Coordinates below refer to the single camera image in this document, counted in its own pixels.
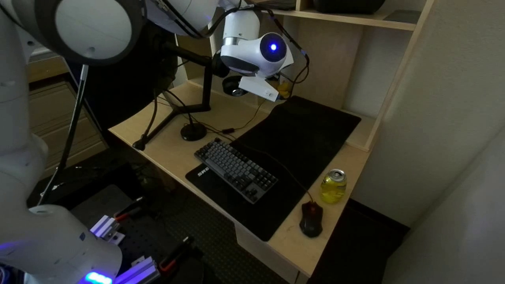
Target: black mouse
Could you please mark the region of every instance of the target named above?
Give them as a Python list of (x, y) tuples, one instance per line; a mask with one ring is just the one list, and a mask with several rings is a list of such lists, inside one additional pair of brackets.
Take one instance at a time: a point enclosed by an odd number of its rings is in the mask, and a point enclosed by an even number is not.
[(323, 208), (317, 203), (309, 201), (302, 204), (301, 212), (303, 217), (300, 222), (301, 231), (310, 238), (315, 238), (321, 234), (323, 227)]

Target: mouse pad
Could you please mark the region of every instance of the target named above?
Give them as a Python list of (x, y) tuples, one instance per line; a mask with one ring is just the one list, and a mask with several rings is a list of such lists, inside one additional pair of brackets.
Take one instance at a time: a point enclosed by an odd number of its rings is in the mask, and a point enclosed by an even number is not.
[(279, 179), (254, 205), (204, 164), (186, 178), (253, 234), (268, 241), (293, 209), (301, 210), (295, 206), (305, 189), (277, 161), (243, 145), (267, 152), (309, 188), (360, 121), (357, 116), (300, 97), (276, 106), (267, 118), (231, 143)]

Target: wooden desk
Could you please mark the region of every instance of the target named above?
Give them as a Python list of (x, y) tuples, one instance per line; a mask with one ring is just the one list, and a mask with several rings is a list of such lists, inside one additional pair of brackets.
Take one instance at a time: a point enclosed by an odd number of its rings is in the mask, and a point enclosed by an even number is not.
[[(185, 103), (197, 104), (201, 100), (201, 90), (201, 87), (187, 82), (171, 91), (178, 95)], [(241, 98), (232, 98), (214, 92), (211, 97), (212, 110), (206, 113), (195, 113), (194, 117), (218, 129), (243, 126), (251, 119), (256, 111), (255, 107), (247, 104), (247, 102), (251, 102), (251, 99), (253, 99), (251, 96), (253, 95), (249, 95), (249, 97), (246, 95)], [(153, 114), (153, 106), (154, 104), (151, 103), (151, 105), (147, 106), (138, 114), (111, 128), (110, 131), (125, 143), (132, 145), (145, 131)], [(234, 136), (237, 137), (244, 134), (254, 125), (265, 119), (272, 107), (273, 104), (265, 102), (248, 127), (237, 131), (234, 133)], [(158, 115), (154, 125), (159, 124), (170, 112), (170, 107), (158, 104)], [(309, 198), (305, 195), (277, 229), (273, 237), (268, 242), (264, 243), (241, 226), (232, 216), (226, 213), (185, 178), (185, 175), (190, 170), (200, 164), (193, 153), (210, 140), (217, 137), (217, 135), (208, 133), (202, 140), (195, 142), (184, 141), (179, 133), (184, 123), (187, 123), (184, 117), (176, 117), (147, 145), (145, 151), (140, 153), (209, 205), (234, 221), (238, 243), (263, 261), (272, 270), (290, 283), (301, 283), (304, 280), (306, 281), (314, 272), (349, 195), (368, 159), (369, 153), (349, 145), (344, 145), (310, 188), (312, 196), (324, 209), (323, 232), (319, 237), (310, 239), (303, 235), (298, 227), (301, 220), (301, 205), (309, 201)], [(321, 201), (319, 197), (319, 185), (323, 176), (333, 168), (338, 168), (346, 172), (348, 184), (343, 200), (336, 205), (328, 205)]]

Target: gray keyboard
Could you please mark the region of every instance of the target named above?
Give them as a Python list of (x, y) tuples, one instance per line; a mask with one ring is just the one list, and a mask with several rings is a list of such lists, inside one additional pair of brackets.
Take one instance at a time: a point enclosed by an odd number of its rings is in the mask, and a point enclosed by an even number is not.
[(194, 155), (252, 204), (278, 180), (219, 138), (203, 146)]

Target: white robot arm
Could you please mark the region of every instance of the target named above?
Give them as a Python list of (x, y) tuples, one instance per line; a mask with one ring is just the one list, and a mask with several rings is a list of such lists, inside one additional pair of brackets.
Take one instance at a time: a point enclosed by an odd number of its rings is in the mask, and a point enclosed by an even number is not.
[(149, 18), (182, 35), (201, 31), (216, 7), (226, 17), (223, 62), (249, 75), (240, 87), (275, 100), (265, 78), (292, 63), (278, 34), (259, 37), (259, 16), (246, 0), (0, 0), (0, 262), (27, 273), (26, 283), (86, 283), (89, 273), (114, 279), (121, 251), (95, 238), (65, 208), (28, 209), (26, 199), (45, 166), (47, 146), (29, 133), (25, 65), (38, 41), (86, 65), (121, 60)]

